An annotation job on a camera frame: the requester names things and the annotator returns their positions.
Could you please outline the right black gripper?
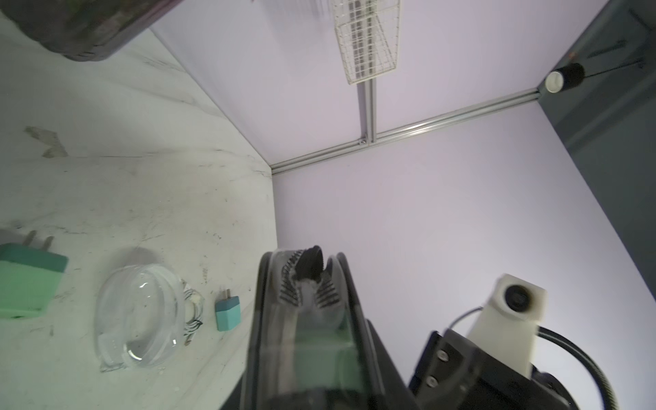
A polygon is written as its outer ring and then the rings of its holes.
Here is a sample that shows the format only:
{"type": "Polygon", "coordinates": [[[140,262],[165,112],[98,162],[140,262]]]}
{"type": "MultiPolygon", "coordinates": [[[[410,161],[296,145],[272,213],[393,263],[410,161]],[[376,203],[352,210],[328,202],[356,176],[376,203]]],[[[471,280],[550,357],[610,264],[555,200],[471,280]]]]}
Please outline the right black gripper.
{"type": "Polygon", "coordinates": [[[406,386],[369,319],[367,325],[383,389],[382,409],[578,408],[551,374],[531,366],[524,376],[452,330],[430,334],[406,386]]]}

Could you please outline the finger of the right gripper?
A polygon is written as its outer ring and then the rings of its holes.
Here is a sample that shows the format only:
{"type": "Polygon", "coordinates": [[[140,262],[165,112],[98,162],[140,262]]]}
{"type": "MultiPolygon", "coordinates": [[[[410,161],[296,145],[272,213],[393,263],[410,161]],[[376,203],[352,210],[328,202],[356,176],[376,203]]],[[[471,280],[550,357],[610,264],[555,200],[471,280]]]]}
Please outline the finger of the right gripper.
{"type": "Polygon", "coordinates": [[[238,381],[232,393],[227,397],[220,410],[239,410],[241,406],[242,382],[238,381]]]}

